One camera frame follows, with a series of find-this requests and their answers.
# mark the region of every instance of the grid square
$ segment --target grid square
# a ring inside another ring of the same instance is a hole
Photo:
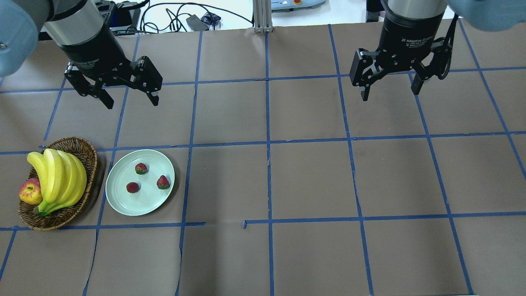
[[[262,77],[265,77],[264,34],[254,34],[252,28],[203,32],[199,80]]]
[[[153,106],[146,94],[130,90],[118,146],[188,144],[194,94],[193,85],[165,85]]]
[[[199,85],[194,143],[267,140],[265,82]]]
[[[0,94],[0,151],[35,150],[44,143],[58,92]]]
[[[267,147],[193,149],[187,222],[236,222],[268,217]]]
[[[183,202],[185,197],[186,165],[188,149],[158,149],[166,155],[175,169],[176,182],[168,199],[152,213],[141,216],[126,216],[115,211],[105,200],[102,224],[146,224],[146,223],[178,223],[183,215]],[[130,151],[117,151],[114,164]]]
[[[113,147],[124,90],[108,89],[115,101],[111,110],[99,99],[79,96],[76,91],[63,91],[47,143],[63,137],[76,136],[87,139],[96,149]]]
[[[468,294],[448,219],[364,224],[375,295]]]
[[[407,75],[387,75],[364,102],[360,89],[342,79],[349,132],[353,137],[425,134]]]
[[[87,295],[174,295],[179,237],[180,228],[101,229]]]
[[[95,230],[18,231],[0,294],[82,295],[94,249]]]
[[[185,228],[180,295],[269,295],[268,226]]]
[[[429,133],[502,132],[502,124],[478,72],[431,79],[420,92]]]
[[[347,142],[273,144],[272,217],[357,216]]]
[[[326,25],[275,27],[268,34],[268,55],[270,77],[336,74]]]
[[[39,41],[20,69],[5,77],[0,90],[44,90],[60,88],[69,58],[54,41]]]
[[[82,211],[68,225],[97,225],[100,214],[100,203],[104,200],[104,189],[108,178],[109,163],[112,160],[111,152],[97,152],[98,167],[92,185],[90,199]]]
[[[433,147],[452,212],[526,210],[526,181],[505,135],[437,138]]]
[[[26,154],[0,155],[0,228],[25,226],[18,216],[18,190],[27,179],[31,165],[26,160]]]
[[[337,78],[270,81],[272,140],[346,137]]]
[[[195,81],[198,48],[198,32],[141,35],[137,58],[148,56],[163,83]]]
[[[526,66],[526,24],[501,32],[484,32],[461,21],[481,68]]]
[[[378,48],[383,22],[331,25],[341,74],[351,71],[352,60],[359,48],[375,51]]]
[[[475,293],[526,294],[525,225],[526,216],[455,219]]]
[[[369,295],[359,222],[272,227],[276,296]]]
[[[526,131],[526,70],[485,71],[484,77],[508,130]]]
[[[364,216],[446,214],[426,139],[352,144]]]

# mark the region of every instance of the bunch of bananas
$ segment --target bunch of bananas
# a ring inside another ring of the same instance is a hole
[[[43,197],[35,213],[48,216],[58,209],[74,205],[84,194],[86,170],[74,155],[47,148],[44,154],[30,152],[27,161],[38,174]]]

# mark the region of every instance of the apple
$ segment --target apple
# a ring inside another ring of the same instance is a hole
[[[42,202],[42,192],[40,190],[40,180],[31,178],[24,182],[18,191],[20,199],[28,204],[38,205]]]

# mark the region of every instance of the blue tape grid line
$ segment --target blue tape grid line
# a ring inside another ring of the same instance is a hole
[[[270,159],[270,81],[269,77],[269,54],[268,54],[268,32],[265,32],[265,106],[267,124],[267,195],[268,195],[268,260],[270,278],[270,296],[274,296],[274,238],[272,224],[272,163]]]
[[[13,247],[15,236],[16,236],[16,230],[14,230],[13,233],[11,234],[11,239],[9,240],[9,245],[7,246],[7,250],[5,252],[4,262],[2,262],[2,267],[0,268],[0,280],[2,279],[2,276],[4,274],[5,265],[7,264],[7,258],[9,257],[9,253],[11,252],[11,248]]]
[[[510,132],[512,135],[525,135],[526,131]],[[471,136],[496,136],[507,135],[506,132],[490,132],[490,133],[469,133],[469,134],[431,134],[431,138],[442,137],[471,137]],[[396,140],[396,139],[425,139],[426,135],[394,135],[394,136],[361,136],[351,137],[351,141],[368,141],[368,140]],[[270,144],[287,144],[287,143],[319,143],[319,142],[345,142],[346,137],[339,138],[324,138],[324,139],[297,139],[297,140],[271,140]],[[181,145],[152,145],[152,146],[123,146],[116,148],[101,148],[97,152],[113,152],[113,151],[131,151],[139,149],[176,149],[176,148],[196,148],[196,147],[220,147],[220,146],[243,146],[243,145],[266,145],[267,141],[248,141],[248,142],[228,142],[228,143],[206,143],[206,144],[181,144]],[[31,151],[4,151],[0,155],[18,155],[27,154]]]
[[[330,40],[331,40],[331,44],[332,44],[332,52],[334,54],[334,61],[335,61],[335,65],[336,65],[336,72],[338,73],[338,76],[340,76],[340,64],[338,62],[338,54],[336,52],[336,45],[335,45],[335,42],[334,42],[334,36],[332,34],[332,27],[331,27],[330,24],[328,25],[328,28],[329,28],[329,35],[330,35]],[[342,88],[342,85],[341,85],[341,77],[338,77],[338,88],[339,88],[339,91],[340,91],[340,103],[341,103],[341,110],[342,110],[342,114],[343,114],[343,123],[345,125],[345,131],[347,133],[347,145],[349,146],[349,158],[350,158],[350,164],[351,164],[351,170],[352,170],[352,183],[353,183],[353,187],[354,187],[354,191],[355,191],[356,208],[358,210],[358,218],[359,218],[359,221],[360,221],[360,234],[361,234],[361,239],[362,239],[363,259],[364,259],[364,262],[365,262],[365,270],[366,270],[366,274],[367,274],[367,284],[369,286],[369,294],[371,296],[374,296],[375,292],[374,292],[374,288],[373,288],[373,285],[372,285],[371,266],[369,264],[369,251],[367,250],[367,240],[366,240],[366,234],[365,234],[365,226],[363,224],[363,215],[362,215],[362,210],[361,210],[361,206],[360,206],[360,199],[358,198],[358,187],[356,185],[356,167],[355,167],[354,154],[353,154],[353,151],[352,151],[352,139],[351,139],[351,134],[350,134],[350,130],[349,130],[349,124],[348,124],[348,121],[347,121],[347,111],[346,111],[346,108],[345,108],[345,101],[343,99],[343,88]]]
[[[511,217],[511,216],[526,216],[526,211],[516,212],[479,212],[479,213],[452,213],[451,216],[456,219],[461,218],[482,218],[482,217]],[[389,220],[421,220],[421,219],[447,219],[447,214],[428,214],[428,215],[391,215],[391,216],[358,216],[352,217],[324,217],[324,218],[284,218],[284,219],[255,219],[244,220],[244,228],[250,224],[268,224],[268,223],[322,223],[322,222],[346,222],[346,221],[389,221]],[[188,226],[205,226],[205,222],[174,222],[174,223],[144,223],[144,224],[107,224],[99,225],[100,229],[128,229],[128,228],[158,228],[158,227],[185,227]],[[68,225],[58,229],[60,230],[85,230],[97,229],[97,225]],[[4,231],[31,231],[29,227],[4,227],[0,228],[0,232]]]
[[[199,68],[201,64],[201,46],[203,43],[203,32],[201,31],[199,33],[199,45],[197,48],[197,65],[196,65],[196,78],[194,81],[194,87],[195,87],[195,93],[194,93],[194,103],[192,108],[192,123],[190,128],[190,146],[188,148],[188,163],[186,164],[186,180],[185,180],[185,197],[183,201],[183,216],[181,218],[183,225],[181,227],[181,233],[179,237],[179,250],[181,252],[180,254],[180,262],[179,262],[179,278],[177,279],[177,289],[175,291],[175,296],[179,296],[179,288],[181,283],[181,273],[182,273],[182,267],[183,267],[183,247],[184,247],[184,239],[185,239],[185,223],[186,223],[186,209],[188,206],[188,190],[190,185],[190,167],[192,163],[192,151],[193,151],[193,144],[194,144],[194,131],[195,131],[195,121],[196,121],[196,108],[197,108],[197,89],[198,89],[198,81],[199,81]]]
[[[410,80],[410,82],[412,84],[413,83],[413,77],[411,76],[411,74],[408,74],[408,76],[409,76],[409,80]],[[415,95],[414,98],[415,98],[417,106],[418,106],[418,112],[420,113],[420,117],[422,119],[422,125],[424,127],[424,131],[426,132],[427,141],[428,141],[428,145],[429,145],[429,150],[431,151],[431,158],[433,158],[434,168],[435,168],[435,170],[437,172],[437,178],[438,178],[438,182],[439,182],[439,185],[440,185],[440,190],[442,191],[442,197],[444,199],[444,204],[446,205],[446,211],[448,213],[449,224],[451,225],[451,231],[453,233],[453,239],[455,240],[455,245],[457,247],[457,252],[458,252],[458,256],[459,256],[459,260],[460,260],[460,265],[462,267],[462,272],[464,274],[464,279],[466,281],[466,286],[468,288],[469,294],[473,294],[473,288],[471,287],[471,281],[469,279],[468,269],[466,268],[466,263],[464,261],[464,255],[462,254],[462,248],[460,247],[460,241],[459,241],[459,237],[458,237],[458,234],[457,234],[457,228],[455,227],[455,222],[453,220],[453,216],[451,214],[451,209],[449,207],[449,201],[448,201],[448,196],[446,194],[446,188],[444,187],[444,182],[442,180],[442,174],[440,173],[440,168],[438,166],[437,156],[434,153],[433,143],[431,141],[431,137],[429,136],[429,130],[428,130],[428,126],[427,126],[427,123],[426,123],[426,118],[424,117],[424,113],[423,113],[423,110],[422,110],[422,106],[420,105],[420,99],[418,98],[418,95]]]
[[[462,33],[464,34],[464,38],[466,39],[466,42],[468,43],[469,51],[471,52],[471,56],[473,56],[473,60],[475,61],[475,65],[477,66],[477,71],[479,72],[480,77],[482,78],[484,87],[486,87],[486,91],[488,91],[488,95],[490,96],[491,103],[493,104],[493,107],[495,108],[495,111],[497,112],[497,115],[499,116],[499,120],[502,124],[502,127],[504,128],[506,136],[508,137],[508,140],[510,141],[510,145],[513,150],[513,153],[515,154],[515,158],[517,159],[517,162],[519,163],[519,167],[521,168],[522,176],[524,177],[524,179],[526,179],[526,170],[524,169],[524,165],[522,163],[519,152],[517,151],[517,147],[515,146],[515,143],[511,137],[511,133],[508,130],[508,126],[506,125],[506,122],[504,121],[504,117],[502,116],[502,113],[500,112],[499,106],[497,105],[497,102],[495,98],[493,97],[493,93],[491,92],[488,82],[486,81],[486,77],[484,76],[484,73],[482,69],[480,68],[479,61],[477,59],[477,56],[475,55],[475,51],[473,50],[473,47],[471,46],[471,42],[468,39],[468,35],[466,33],[466,29],[464,28],[464,25],[462,24],[462,20],[459,20],[459,25],[460,25],[460,29],[462,30]]]
[[[480,218],[480,217],[501,217],[501,216],[526,216],[523,212],[491,212],[491,213],[457,213],[451,214],[453,218]],[[288,218],[288,219],[267,219],[244,220],[246,228],[250,224],[266,223],[322,223],[322,222],[347,222],[347,221],[389,221],[389,220],[421,220],[421,219],[447,219],[448,214],[429,214],[429,215],[393,215],[393,216],[364,216],[364,217],[328,217],[328,218]]]
[[[478,72],[478,71],[508,71],[508,70],[526,70],[526,67],[502,67],[502,68],[481,68],[481,69],[451,69],[450,72]],[[389,73],[389,75],[403,75],[407,73],[414,73],[414,71],[403,71],[396,73]],[[265,81],[265,80],[298,80],[298,79],[317,79],[317,78],[336,78],[336,77],[348,77],[348,74],[329,74],[329,75],[310,75],[310,76],[283,76],[283,77],[262,77],[262,78],[247,78],[247,79],[229,79],[229,80],[207,80],[198,81],[197,84],[209,84],[209,83],[229,83],[229,82],[252,82],[252,81]],[[183,81],[183,82],[164,82],[165,85],[187,85],[196,84],[195,81]],[[125,88],[126,86],[105,86],[104,88]],[[16,94],[16,93],[40,93],[40,92],[58,92],[58,91],[74,91],[72,87],[68,88],[45,88],[42,90],[17,90],[17,91],[0,91],[0,94]]]
[[[62,86],[60,87],[60,91],[58,92],[57,100],[55,101],[55,106],[53,107],[53,111],[51,112],[51,118],[49,119],[49,123],[47,124],[46,134],[44,135],[44,141],[47,141],[47,137],[49,136],[49,132],[51,131],[51,125],[53,124],[53,119],[55,119],[58,103],[60,102],[60,97],[62,96],[62,91],[64,90],[65,84],[66,77],[64,77],[64,79],[62,80]]]

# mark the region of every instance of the plate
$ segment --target plate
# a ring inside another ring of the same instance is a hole
[[[139,175],[135,165],[144,163],[148,172]],[[170,188],[157,188],[157,180],[166,176]],[[106,181],[106,199],[112,208],[126,216],[147,214],[162,205],[174,188],[175,170],[171,161],[156,150],[144,149],[131,152],[121,158],[110,171]],[[139,191],[129,193],[129,182],[139,184]]]

